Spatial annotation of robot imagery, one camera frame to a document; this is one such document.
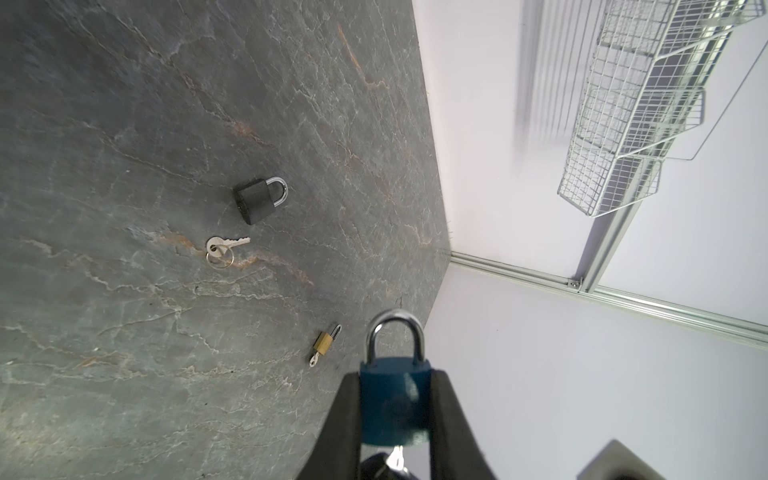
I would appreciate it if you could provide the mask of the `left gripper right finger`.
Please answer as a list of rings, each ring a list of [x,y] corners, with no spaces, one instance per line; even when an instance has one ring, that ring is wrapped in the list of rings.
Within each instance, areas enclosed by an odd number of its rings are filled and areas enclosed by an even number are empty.
[[[429,397],[432,479],[495,479],[445,371],[433,369]]]

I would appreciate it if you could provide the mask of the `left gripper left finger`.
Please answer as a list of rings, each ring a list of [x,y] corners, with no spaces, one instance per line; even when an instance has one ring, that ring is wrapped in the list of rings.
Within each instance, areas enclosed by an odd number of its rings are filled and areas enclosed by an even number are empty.
[[[297,479],[358,479],[361,447],[361,389],[357,373],[346,374],[317,442]]]

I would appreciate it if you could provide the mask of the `blue padlock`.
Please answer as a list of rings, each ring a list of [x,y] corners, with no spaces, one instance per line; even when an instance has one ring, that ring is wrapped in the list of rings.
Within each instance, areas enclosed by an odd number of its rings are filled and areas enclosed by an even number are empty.
[[[413,339],[406,357],[380,357],[377,336],[389,323],[405,325]],[[421,323],[411,313],[392,309],[369,324],[359,370],[361,441],[379,447],[413,446],[429,440],[432,367],[425,355]]]

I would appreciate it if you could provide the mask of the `gold padlock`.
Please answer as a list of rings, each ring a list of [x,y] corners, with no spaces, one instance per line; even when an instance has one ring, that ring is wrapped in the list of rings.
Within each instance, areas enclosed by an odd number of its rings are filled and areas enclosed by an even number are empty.
[[[319,358],[327,353],[328,349],[337,338],[341,330],[342,325],[337,324],[330,333],[323,331],[319,334],[313,345],[313,353],[309,359],[309,366],[311,368],[315,367]]]

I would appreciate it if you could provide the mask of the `silver key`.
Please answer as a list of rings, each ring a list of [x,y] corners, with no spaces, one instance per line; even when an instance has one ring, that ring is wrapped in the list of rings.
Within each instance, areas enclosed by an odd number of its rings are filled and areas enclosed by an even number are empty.
[[[226,239],[219,236],[209,238],[205,246],[205,259],[209,266],[217,270],[231,267],[235,261],[234,248],[247,245],[250,237]]]

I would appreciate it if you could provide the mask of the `black padlock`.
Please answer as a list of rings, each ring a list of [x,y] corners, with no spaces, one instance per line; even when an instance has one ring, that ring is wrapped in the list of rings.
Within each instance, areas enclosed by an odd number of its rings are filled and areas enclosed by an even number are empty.
[[[270,216],[288,196],[288,184],[281,177],[255,178],[236,185],[233,197],[244,222],[247,225]]]

